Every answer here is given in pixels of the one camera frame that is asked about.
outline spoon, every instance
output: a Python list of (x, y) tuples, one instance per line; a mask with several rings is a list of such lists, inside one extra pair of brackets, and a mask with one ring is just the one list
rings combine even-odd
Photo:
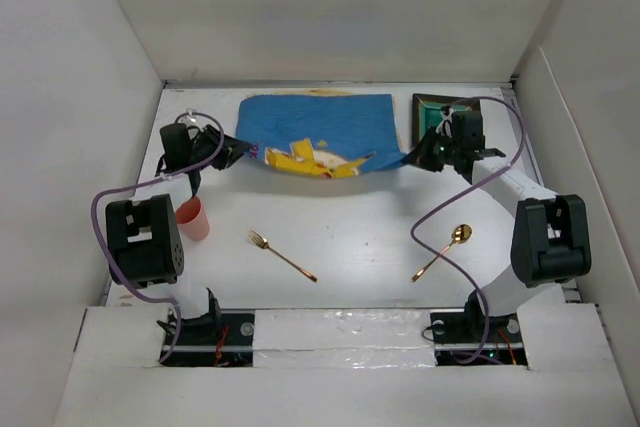
[[(456, 227), (453, 233), (451, 234), (451, 243), (440, 251), (440, 255), (444, 254), (447, 250), (449, 250), (455, 244), (464, 244), (467, 240), (469, 240), (469, 237), (471, 237), (472, 233), (473, 233), (473, 230), (471, 230), (470, 225), (461, 224), (458, 227)], [(416, 272), (416, 274), (413, 277), (411, 277), (411, 282), (415, 282), (420, 277), (422, 277), (422, 274), (424, 274), (427, 271), (427, 269), (431, 267), (431, 265), (439, 258), (440, 257), (435, 257), (431, 262), (429, 262), (427, 265), (421, 268), (418, 272)]]

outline cup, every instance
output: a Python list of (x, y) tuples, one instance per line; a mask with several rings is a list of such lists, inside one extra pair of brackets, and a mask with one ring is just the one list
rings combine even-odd
[(176, 210), (178, 229), (191, 240), (203, 240), (209, 235), (209, 219), (202, 202), (193, 197)]

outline blue cloth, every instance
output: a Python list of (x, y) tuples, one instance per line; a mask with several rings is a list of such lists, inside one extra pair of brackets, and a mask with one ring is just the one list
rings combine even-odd
[(350, 177), (401, 167), (391, 95), (258, 95), (240, 104), (236, 137), (275, 168)]

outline fork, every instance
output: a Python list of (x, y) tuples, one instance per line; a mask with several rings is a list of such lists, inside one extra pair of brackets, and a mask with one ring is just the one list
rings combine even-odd
[(298, 272), (300, 272), (302, 275), (304, 275), (311, 282), (317, 282), (318, 281), (318, 278), (315, 275), (313, 275), (311, 272), (309, 272), (308, 270), (304, 270), (302, 267), (297, 266), (296, 264), (291, 262), (289, 259), (287, 259), (284, 255), (282, 255), (281, 253), (275, 251), (269, 245), (269, 242), (267, 241), (267, 239), (262, 237), (257, 232), (254, 232), (253, 230), (249, 231), (249, 240), (251, 242), (253, 242), (255, 245), (257, 245), (258, 247), (260, 247), (261, 249), (270, 250), (271, 252), (273, 252), (275, 255), (277, 255), (282, 260), (284, 260), (287, 264), (289, 264), (291, 267), (293, 267)]

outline white wall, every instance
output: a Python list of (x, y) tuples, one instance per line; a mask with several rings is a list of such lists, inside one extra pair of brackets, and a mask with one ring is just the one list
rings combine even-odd
[(106, 279), (98, 190), (136, 179), (161, 83), (116, 0), (0, 0), (0, 425), (52, 425)]
[(563, 0), (517, 92), (551, 187), (583, 195), (600, 303), (640, 413), (640, 2)]
[(550, 0), (119, 0), (164, 79), (507, 81)]

